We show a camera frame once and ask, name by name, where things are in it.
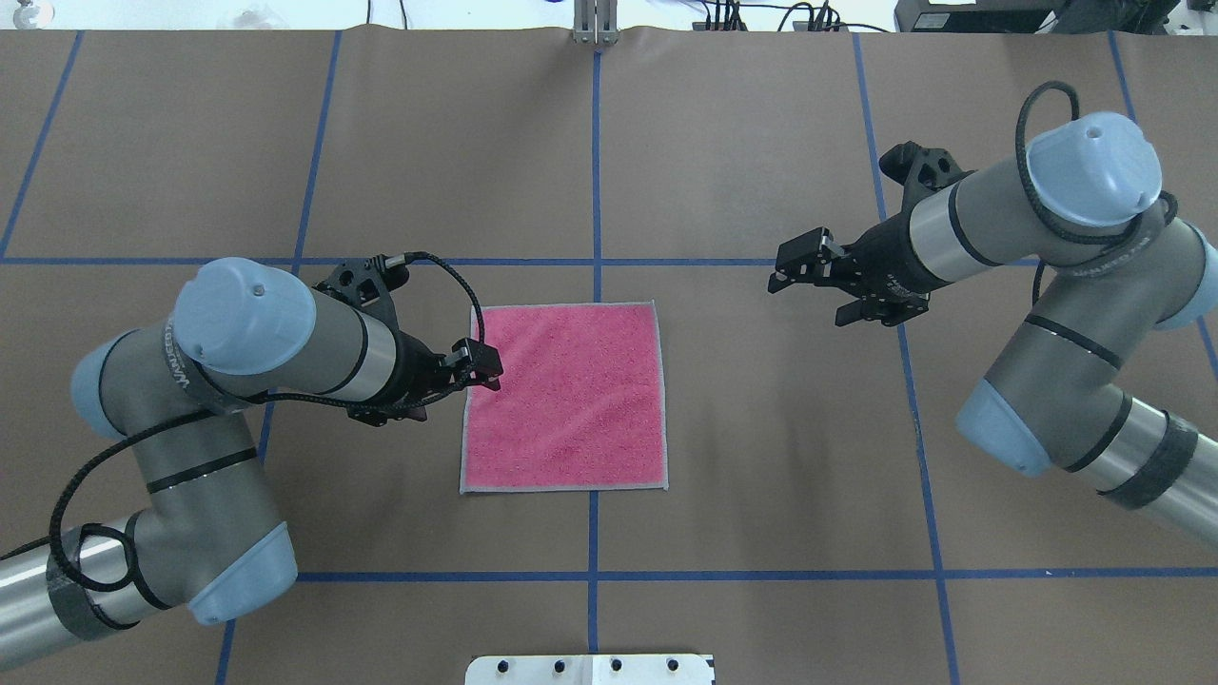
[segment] light blue joint cap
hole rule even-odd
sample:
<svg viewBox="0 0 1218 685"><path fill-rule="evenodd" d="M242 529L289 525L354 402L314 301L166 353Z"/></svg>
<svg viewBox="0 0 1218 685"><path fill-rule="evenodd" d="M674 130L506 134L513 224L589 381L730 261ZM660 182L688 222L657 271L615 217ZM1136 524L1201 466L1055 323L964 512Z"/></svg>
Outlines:
<svg viewBox="0 0 1218 685"><path fill-rule="evenodd" d="M1197 239L1201 240L1206 251L1206 267L1201 273L1201 283L1197 284L1197 290L1189 302L1180 311L1156 323L1155 330L1184 328L1218 305L1218 250L1214 250L1206 236L1197 230L1197 227L1189 224L1189 228L1196 232Z"/></svg>
<svg viewBox="0 0 1218 685"><path fill-rule="evenodd" d="M195 620L214 625L262 607L286 592L292 583L296 583L296 552L284 522L255 542L186 606Z"/></svg>
<svg viewBox="0 0 1218 685"><path fill-rule="evenodd" d="M1028 478L1035 478L1054 466L1028 424L985 379L977 384L956 414L956 430Z"/></svg>
<svg viewBox="0 0 1218 685"><path fill-rule="evenodd" d="M101 408L101 369L106 366L110 351L127 336L127 333L85 355L72 372L72 405L94 433L110 440L122 440L127 436L110 423L105 410Z"/></svg>
<svg viewBox="0 0 1218 685"><path fill-rule="evenodd" d="M1093 112L1028 144L1028 172L1041 202L1080 225L1107 228L1145 212L1163 189L1155 147L1138 124Z"/></svg>
<svg viewBox="0 0 1218 685"><path fill-rule="evenodd" d="M199 269L173 307L173 334L188 357L230 375L276 369L308 342L317 302L295 275L241 257Z"/></svg>

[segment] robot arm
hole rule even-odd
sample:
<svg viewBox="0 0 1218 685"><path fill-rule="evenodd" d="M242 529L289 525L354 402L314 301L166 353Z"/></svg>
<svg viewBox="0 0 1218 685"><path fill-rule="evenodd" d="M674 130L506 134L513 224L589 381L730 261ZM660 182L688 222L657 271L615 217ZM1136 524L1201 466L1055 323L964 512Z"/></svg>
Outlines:
<svg viewBox="0 0 1218 685"><path fill-rule="evenodd" d="M425 403L469 385L497 389L493 347L464 339L446 356L398 330L389 293L414 258L431 256L346 262L315 289L248 260L218 260L183 288L161 325L85 357L73 401L97 433L138 440L151 506L65 531L67 568L46 544L0 561L0 670L181 603L200 623L222 623L292 585L287 527L242 410L306 399L382 425L423 421ZM177 417L181 425L139 440Z"/></svg>
<svg viewBox="0 0 1218 685"><path fill-rule="evenodd" d="M1078 473L1105 499L1218 548L1218 444L1112 384L1150 330L1186 325L1218 302L1218 251L1175 218L1153 149L1121 115L1046 132L1023 158L1022 169L1012 156L965 173L944 150L892 149L881 168L905 185L901 212L851 245L825 228L783 244L770 291L839 288L855 300L838 325L896 325L924 313L933 290L1039 256L1057 278L965 403L959 430L1024 475Z"/></svg>

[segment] pink towel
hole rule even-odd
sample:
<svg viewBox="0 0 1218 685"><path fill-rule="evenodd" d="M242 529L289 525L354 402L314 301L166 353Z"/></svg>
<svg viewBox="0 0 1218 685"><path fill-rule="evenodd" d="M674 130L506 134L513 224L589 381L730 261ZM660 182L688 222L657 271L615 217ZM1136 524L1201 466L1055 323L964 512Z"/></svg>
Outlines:
<svg viewBox="0 0 1218 685"><path fill-rule="evenodd" d="M654 302L484 316L503 388L469 391L462 492L667 489Z"/></svg>

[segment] wire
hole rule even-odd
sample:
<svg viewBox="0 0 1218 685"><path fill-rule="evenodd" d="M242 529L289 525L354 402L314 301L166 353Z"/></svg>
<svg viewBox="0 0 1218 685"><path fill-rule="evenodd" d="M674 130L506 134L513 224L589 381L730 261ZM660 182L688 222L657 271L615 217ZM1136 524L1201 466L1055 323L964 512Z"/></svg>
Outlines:
<svg viewBox="0 0 1218 685"><path fill-rule="evenodd" d="M722 1L722 0L716 0L715 1L716 9L719 9L720 1ZM705 10L705 12L706 12L706 30L720 30L717 28L720 26L719 20L716 18L716 20L714 20L714 22L711 21L711 17L710 17L710 4L706 2L706 0L698 0L698 2L703 6L703 10ZM766 4L756 4L756 2L734 2L733 1L732 5L734 5L736 7L756 7L756 9L762 9L762 10L789 10L790 9L787 5L766 5Z"/></svg>
<svg viewBox="0 0 1218 685"><path fill-rule="evenodd" d="M825 0L821 9L816 11L816 18L808 24L808 30L822 30L825 24L833 23L836 21L842 21L842 16L838 15L837 10L829 7L829 0Z"/></svg>
<svg viewBox="0 0 1218 685"><path fill-rule="evenodd" d="M469 296L469 301L474 307L474 317L475 321L477 322L477 341L480 344L485 344L486 321L482 317L482 305L481 302L477 301L477 295L474 293L474 289L470 288L469 283L460 275L460 273L458 273L457 269L452 267L452 264L432 255L431 252L406 252L403 254L403 257L406 264L413 263L419 260L432 262L440 268L445 269L449 275L453 277L453 279L457 280L457 283L462 286L462 289L465 290L465 294ZM479 352L476 350L470 351L471 364L476 363L477 353ZM341 400L334 400L330 397L319 397L315 395L306 395L301 392L264 392L261 396L248 397L247 401L256 405L264 405L268 402L276 402L276 401L298 401L298 402L309 402L314 405L326 405L331 407L354 408L354 410L406 411L406 410L425 407L428 405L434 405L443 400L445 397L448 397L453 392L464 390L473 383L473 380L474 380L473 377L466 375L454 380L452 384L449 384L447 388L445 388L438 392L432 392L425 397L414 400L412 402L396 402L392 405L367 405L361 402L343 402ZM96 469L99 466L105 463L114 455L118 455L119 452L123 452L128 447L138 442L141 442L144 440L147 440L153 435L164 433L166 430L173 430L174 428L180 428L183 425L188 425L214 416L217 414L212 413L208 410L200 410L194 413L164 421L151 428L146 428L102 450L100 453L97 453L97 456L89 460L83 467L80 467L76 472L76 474L68 481L67 486L60 494L60 499L55 502L55 508L51 511L51 522L48 535L39 540L27 542L17 547L16 550L5 553L2 557L0 557L0 561L15 557L17 555L40 547L41 545L49 544L50 556L55 561L55 566L58 567L60 572L62 572L63 575L66 575L68 579L80 585L82 587L93 590L95 592L113 592L116 590L122 590L123 587L129 585L133 580L135 580L135 574L136 574L135 541L129 535L127 535L121 530L106 528L96 523L86 523L80 527L80 542L83 542L84 539L89 535L102 535L117 540L119 545L122 545L123 553L127 557L127 573L119 580L116 580L113 583L101 583L99 580L89 578L88 575L84 574L84 572L80 570L79 566L73 564L68 559L67 551L63 548L63 516L67 513L67 508L68 505L72 502L72 497L76 496L77 490L79 490L80 485L84 484L85 478L88 478L89 474L94 472L94 469Z"/></svg>
<svg viewBox="0 0 1218 685"><path fill-rule="evenodd" d="M114 583L100 583L85 575L78 566L74 566L68 561L67 552L65 552L63 550L63 514L67 512L68 503L72 501L72 497L76 495L77 490L80 489L80 485L84 483L84 479L88 478L88 475L93 473L95 468L105 463L106 460L113 457L114 455L122 452L123 450L130 447L132 445L135 445L136 442L152 438L153 435L158 435L161 433L164 433L166 430L180 428L189 423L195 423L196 421L202 421L205 418L209 418L213 416L216 414L213 414L207 410L200 410L194 413L189 413L177 418L171 418L169 421L158 423L152 428L146 428L136 433L135 435L132 435L130 438L127 438L119 442L114 442L110 447L106 447L96 457L89 460L83 467L79 468L79 470L77 470L76 475L72 477L72 480L68 481L67 488L65 488L63 492L60 494L58 501L55 502L55 508L51 511L50 531L48 533L49 538L48 542L51 546L51 558L55 559L55 566L58 567L60 572L62 572L63 575L68 577L77 585L80 585L95 592L113 592L116 590L122 590L123 587L125 587L128 584L132 583L135 575L135 568L133 566L128 566L127 574L121 580L117 580ZM134 555L135 542L122 531L114 531L114 533L117 533L117 538L114 539L123 545L123 550L130 558Z"/></svg>
<svg viewBox="0 0 1218 685"><path fill-rule="evenodd" d="M1066 98L1069 99L1069 118L1071 121L1078 119L1078 91L1067 83L1060 80L1041 83L1023 100L1023 106L1019 107L1019 118L1015 124L1015 162L1019 172L1019 182L1023 185L1023 194L1027 196L1028 204L1032 205L1032 211L1035 212L1040 223L1045 224L1057 238L1079 245L1116 245L1133 234L1133 230L1138 228L1138 219L1130 222L1129 229L1119 235L1084 235L1074 233L1057 223L1052 212L1040 201L1040 194L1037 193L1037 188L1032 184L1032 172L1028 171L1027 151L1028 116L1032 113L1032 106L1035 105L1037 100L1050 90L1060 90L1066 94Z"/></svg>
<svg viewBox="0 0 1218 685"><path fill-rule="evenodd" d="M1175 221L1175 215L1180 211L1180 202L1167 190L1160 190L1158 199L1167 202L1167 211L1163 212L1163 225Z"/></svg>
<svg viewBox="0 0 1218 685"><path fill-rule="evenodd" d="M728 23L730 30L744 30L744 22L741 21L741 0L733 0L733 4L732 21Z"/></svg>
<svg viewBox="0 0 1218 685"><path fill-rule="evenodd" d="M1040 282L1045 278L1045 261L1037 262L1037 273L1032 277L1032 306L1040 301Z"/></svg>
<svg viewBox="0 0 1218 685"><path fill-rule="evenodd" d="M12 557L16 557L17 555L24 555L26 552L28 552L30 550L37 550L38 547L41 547L43 545L48 544L50 540L51 540L51 538L49 535L46 535L46 536L39 538L38 540L33 540L30 542L26 542L24 545L17 547L16 550L13 550L11 552L5 552L2 556L0 556L0 562L2 562L4 559L9 559L9 558L12 558Z"/></svg>
<svg viewBox="0 0 1218 685"><path fill-rule="evenodd" d="M849 27L870 28L871 30L878 30L879 33L892 33L887 28L879 28L878 26L864 24L864 23L857 23L857 22L838 22L838 23L833 23L833 24L826 26L822 30L832 30L832 29L836 29L836 28L849 28Z"/></svg>
<svg viewBox="0 0 1218 685"><path fill-rule="evenodd" d="M815 9L812 7L812 4L811 2L795 2L790 7L787 7L787 13L784 13L782 16L782 21L778 22L778 28L776 28L775 30L781 32L782 27L787 26L787 18L790 17L790 13L794 12L795 10L798 10L799 7L808 7L808 23L811 24L812 23L812 12L815 12Z"/></svg>

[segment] blue tape grid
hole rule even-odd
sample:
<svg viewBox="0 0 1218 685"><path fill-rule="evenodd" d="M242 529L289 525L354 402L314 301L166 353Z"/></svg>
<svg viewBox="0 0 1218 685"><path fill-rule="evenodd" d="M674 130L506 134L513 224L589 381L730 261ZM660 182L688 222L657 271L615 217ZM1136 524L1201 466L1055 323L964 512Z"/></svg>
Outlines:
<svg viewBox="0 0 1218 685"><path fill-rule="evenodd" d="M16 200L10 212L2 236L0 236L0 264L12 266L197 266L206 263L216 256L197 257L9 257L6 255L12 235L16 230L26 194L37 172L38 161L41 156L46 139L51 132L55 115L67 89L73 66L79 55L84 40L84 32L77 32L72 49L65 63L55 95L48 108L43 127L39 130L34 150L27 165ZM329 116L330 99L334 89L335 73L342 33L334 33L329 71L325 82L325 93L322 100L322 111L318 117L317 135L313 146L313 156L309 163L308 183L304 191L304 200L301 207L300 228L295 251L291 257L266 256L257 261L273 264L287 266L294 274L300 272L301 266L336 264L348 257L306 257L304 243L308 234L309 213L312 208L313 193L317 185L317 173L320 165L323 144L325 139L325 126ZM853 37L855 66L857 71L859 95L862 106L864 127L867 137L867 151L871 158L872 180L876 193L877 216L883 219L887 216L884 197L882 193L878 168L878 150L876 147L875 129L872 126L871 104L867 93L866 69L864 66L862 48L859 37ZM1116 34L1108 33L1108 45L1112 51L1113 65L1121 91L1125 101L1125 108L1130 118L1136 122L1136 112L1133 105L1129 85L1125 79L1124 65L1121 60L1121 50ZM451 262L459 266L521 266L521 267L591 267L593 275L593 300L602 301L602 278L605 267L770 267L772 260L769 257L741 257L741 258L607 258L602 250L600 233L600 73L603 55L597 51L592 56L592 258L496 258L496 257L457 257ZM1035 260L1019 260L1015 266L1035 266ZM1199 333L1202 338L1206 352L1209 358L1216 378L1218 378L1218 353L1216 353L1213 340L1203 319L1197 321ZM959 668L956 664L955 642L951 628L950 607L946 594L946 580L1054 580L1072 578L1218 578L1218 567L1114 567L1114 568L999 568L999 569L948 569L943 567L939 547L939 534L934 517L934 499L931 486L929 470L926 462L926 445L922 439L921 417L917 401L917 388L914 378L912 363L910 360L909 340L904 327L898 329L898 345L901 353L903 371L906 382L906 394L910 405L910 413L914 421L916 435L916 451L918 458L923 506L927 518L927 531L931 545L932 567L931 569L847 569L847 570L638 570L638 572L607 572L599 568L599 492L588 494L588 559L585 572L418 572L418 573L393 573L393 572L306 572L300 574L301 583L586 583L588 589L588 625L587 641L588 651L599 651L598 641L598 586L600 583L766 583L766 581L934 581L939 595L940 619L943 623L944 645L946 651L949 675L952 684L960 683ZM268 406L263 414L263 425L258 440L258 453L266 458L267 447L270 439L272 419L274 406ZM229 658L233 652L233 641L236 622L231 620L224 628L224 636L220 646L219 659L216 672L217 685L223 685L228 678Z"/></svg>

